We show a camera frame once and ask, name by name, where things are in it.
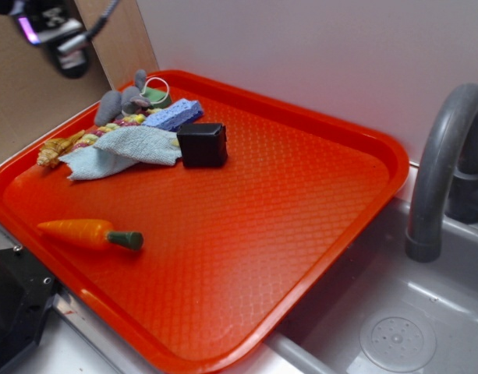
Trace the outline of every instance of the gray sink basin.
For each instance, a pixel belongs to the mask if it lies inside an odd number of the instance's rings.
[[[446,219],[441,257],[417,263],[407,216],[393,200],[267,344],[304,372],[478,374],[478,230]]]

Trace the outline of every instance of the white string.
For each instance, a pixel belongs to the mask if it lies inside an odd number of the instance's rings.
[[[152,78],[148,79],[148,80],[145,82],[145,86],[143,86],[143,90],[140,92],[140,96],[144,97],[145,91],[147,90],[147,85],[148,85],[148,83],[149,83],[151,80],[159,80],[159,81],[163,82],[163,84],[166,86],[166,95],[164,95],[164,97],[161,98],[161,99],[158,100],[158,101],[151,101],[151,104],[152,104],[152,105],[160,104],[160,103],[164,102],[164,100],[166,100],[166,99],[168,98],[168,96],[169,96],[169,85],[168,85],[168,82],[166,82],[166,81],[163,80],[162,78],[159,78],[158,76],[153,76]]]

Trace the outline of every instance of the gray stuffed toy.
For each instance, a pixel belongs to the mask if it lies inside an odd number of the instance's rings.
[[[101,99],[94,123],[103,126],[114,119],[133,115],[139,109],[150,108],[147,97],[141,95],[147,81],[145,70],[138,70],[135,74],[134,86],[129,86],[121,93],[117,90],[108,91]]]

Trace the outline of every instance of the sink drain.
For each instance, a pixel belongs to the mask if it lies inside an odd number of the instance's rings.
[[[385,309],[363,324],[360,345],[377,366],[390,372],[413,372],[432,359],[436,337],[421,315],[406,309]]]

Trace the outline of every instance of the black cube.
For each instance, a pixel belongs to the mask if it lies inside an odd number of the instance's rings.
[[[225,164],[226,128],[222,123],[186,123],[177,132],[186,168],[220,167]]]

